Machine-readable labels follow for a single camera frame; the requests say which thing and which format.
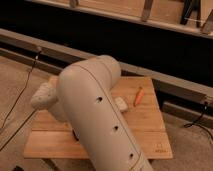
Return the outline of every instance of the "metal bar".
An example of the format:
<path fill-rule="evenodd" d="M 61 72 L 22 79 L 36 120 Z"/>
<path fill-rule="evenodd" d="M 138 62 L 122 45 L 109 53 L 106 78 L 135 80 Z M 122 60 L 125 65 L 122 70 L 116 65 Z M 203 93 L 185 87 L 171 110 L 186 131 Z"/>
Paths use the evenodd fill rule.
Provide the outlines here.
<path fill-rule="evenodd" d="M 213 31 L 213 10 L 209 14 L 206 22 L 204 23 L 201 32 L 203 34 L 210 34 Z"/>
<path fill-rule="evenodd" d="M 82 12 L 82 13 L 86 13 L 86 14 L 98 15 L 101 17 L 111 18 L 111 19 L 115 19 L 115 20 L 122 20 L 122 21 L 130 22 L 130 23 L 140 24 L 143 26 L 155 27 L 155 28 L 169 30 L 169 31 L 175 31 L 178 33 L 184 33 L 184 34 L 188 34 L 188 35 L 192 35 L 192 36 L 196 36 L 196 37 L 213 39 L 212 35 L 202 34 L 200 32 L 200 29 L 198 29 L 198 28 L 183 27 L 182 25 L 165 23 L 165 22 L 154 21 L 154 20 L 148 20 L 147 22 L 141 22 L 142 20 L 139 17 L 112 13 L 112 12 L 107 12 L 107 11 L 98 10 L 98 9 L 91 9 L 91 8 L 86 8 L 86 7 L 82 7 L 82 6 L 77 6 L 76 8 L 70 8 L 69 4 L 66 5 L 63 3 L 57 3 L 55 1 L 47 1 L 47 0 L 26 0 L 26 1 L 49 5 L 49 6 L 58 7 L 58 8 L 63 8 L 63 9 L 69 9 L 71 11 Z"/>
<path fill-rule="evenodd" d="M 32 66 L 34 59 L 30 58 L 28 56 L 18 54 L 16 52 L 10 51 L 8 49 L 0 48 L 0 54 L 6 58 L 15 60 L 17 62 L 24 63 L 26 65 Z M 46 62 L 40 61 L 40 59 L 36 62 L 36 68 L 53 73 L 53 74 L 59 74 L 63 68 L 48 64 Z"/>
<path fill-rule="evenodd" d="M 0 41 L 21 47 L 23 49 L 38 51 L 38 47 L 42 48 L 42 54 L 49 57 L 73 63 L 77 60 L 89 59 L 96 55 L 64 47 L 62 45 L 43 41 L 37 38 L 21 35 L 11 31 L 0 29 Z M 184 98 L 193 102 L 203 104 L 207 99 L 213 99 L 213 88 L 177 77 L 169 76 L 159 72 L 155 72 L 142 67 L 137 67 L 127 63 L 120 62 L 121 68 L 127 73 L 149 76 L 153 79 L 155 89 Z"/>
<path fill-rule="evenodd" d="M 153 0 L 145 0 L 141 21 L 146 22 L 149 19 L 151 9 L 152 9 Z"/>
<path fill-rule="evenodd" d="M 194 121 L 195 119 L 197 119 L 200 116 L 200 112 L 197 112 L 197 111 L 192 110 L 192 109 L 188 109 L 186 107 L 174 104 L 174 103 L 169 102 L 169 101 L 165 101 L 163 103 L 162 111 L 165 112 L 165 113 L 177 116 L 179 118 L 183 118 L 183 119 L 188 120 L 190 122 Z M 213 123 L 213 118 L 211 116 L 204 115 L 202 117 L 202 122 L 200 124 L 213 129 L 212 123 Z"/>

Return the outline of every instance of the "hole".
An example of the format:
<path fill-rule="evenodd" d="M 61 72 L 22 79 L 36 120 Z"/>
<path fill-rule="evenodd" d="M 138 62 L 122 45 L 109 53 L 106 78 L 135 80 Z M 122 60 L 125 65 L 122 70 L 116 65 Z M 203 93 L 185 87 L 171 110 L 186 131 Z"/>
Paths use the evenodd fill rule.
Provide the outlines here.
<path fill-rule="evenodd" d="M 118 128 L 119 128 L 119 127 L 116 125 L 116 126 L 114 126 L 113 130 L 114 130 L 114 131 L 117 131 Z"/>
<path fill-rule="evenodd" d="M 95 103 L 100 103 L 102 100 L 103 100 L 102 97 L 98 97 L 98 98 L 95 100 Z"/>
<path fill-rule="evenodd" d="M 133 159 L 133 157 L 134 157 L 134 154 L 131 153 L 131 154 L 129 155 L 129 159 L 131 160 L 131 159 Z"/>

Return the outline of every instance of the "power cord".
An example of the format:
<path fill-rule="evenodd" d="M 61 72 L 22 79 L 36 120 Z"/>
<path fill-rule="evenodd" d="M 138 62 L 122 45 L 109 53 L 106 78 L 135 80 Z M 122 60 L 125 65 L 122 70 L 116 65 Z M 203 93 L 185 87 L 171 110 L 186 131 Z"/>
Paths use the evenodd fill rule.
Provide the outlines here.
<path fill-rule="evenodd" d="M 183 127 L 184 128 L 189 128 L 189 127 L 192 127 L 192 126 L 197 126 L 197 127 L 201 128 L 202 130 L 204 130 L 209 135 L 210 140 L 213 143 L 213 135 L 212 135 L 212 133 L 207 128 L 205 128 L 204 126 L 202 126 L 201 124 L 198 123 L 203 118 L 203 116 L 205 115 L 207 110 L 208 110 L 208 103 L 205 102 L 204 103 L 204 111 L 201 113 L 201 115 L 197 119 L 195 119 L 193 122 L 183 125 Z"/>
<path fill-rule="evenodd" d="M 0 134 L 2 133 L 2 131 L 3 131 L 3 129 L 4 129 L 4 126 L 5 126 L 6 122 L 7 122 L 8 117 L 11 115 L 11 113 L 12 113 L 13 109 L 15 108 L 17 102 L 19 101 L 20 97 L 22 96 L 22 94 L 23 94 L 24 91 L 26 90 L 27 85 L 28 85 L 28 82 L 29 82 L 29 79 L 30 79 L 30 75 L 31 75 L 33 69 L 35 68 L 36 62 L 37 62 L 37 60 L 38 60 L 40 54 L 41 54 L 41 51 L 38 52 L 38 54 L 36 55 L 36 57 L 35 57 L 35 59 L 34 59 L 34 61 L 33 61 L 33 64 L 32 64 L 32 66 L 31 66 L 31 69 L 30 69 L 30 71 L 28 72 L 27 80 L 26 80 L 26 83 L 25 83 L 24 88 L 21 90 L 21 92 L 20 92 L 20 94 L 18 95 L 18 97 L 16 98 L 16 100 L 15 100 L 15 102 L 14 102 L 12 108 L 11 108 L 10 111 L 7 113 L 6 117 L 4 118 L 3 124 L 2 124 L 2 126 L 1 126 L 1 128 L 0 128 Z"/>

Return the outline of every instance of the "carrot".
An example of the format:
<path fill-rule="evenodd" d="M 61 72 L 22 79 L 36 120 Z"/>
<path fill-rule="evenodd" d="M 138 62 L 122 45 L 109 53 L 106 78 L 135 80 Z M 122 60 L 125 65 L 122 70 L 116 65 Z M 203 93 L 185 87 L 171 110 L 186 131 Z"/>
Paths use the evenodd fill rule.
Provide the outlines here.
<path fill-rule="evenodd" d="M 142 87 L 139 87 L 139 88 L 140 89 L 137 92 L 136 97 L 135 97 L 134 106 L 137 106 L 140 103 L 142 97 L 144 96 L 143 88 Z"/>

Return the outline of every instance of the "table leg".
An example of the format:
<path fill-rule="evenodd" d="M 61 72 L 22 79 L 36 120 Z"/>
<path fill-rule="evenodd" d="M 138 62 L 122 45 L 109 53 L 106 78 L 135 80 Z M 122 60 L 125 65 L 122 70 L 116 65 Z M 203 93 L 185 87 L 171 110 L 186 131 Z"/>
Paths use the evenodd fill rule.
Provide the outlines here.
<path fill-rule="evenodd" d="M 153 0 L 145 0 L 141 20 L 146 22 L 149 19 L 149 16 L 151 14 Z"/>
<path fill-rule="evenodd" d="M 60 171 L 51 159 L 42 159 L 53 171 Z"/>
<path fill-rule="evenodd" d="M 209 14 L 206 22 L 204 23 L 201 32 L 204 34 L 210 34 L 213 31 L 213 10 Z"/>

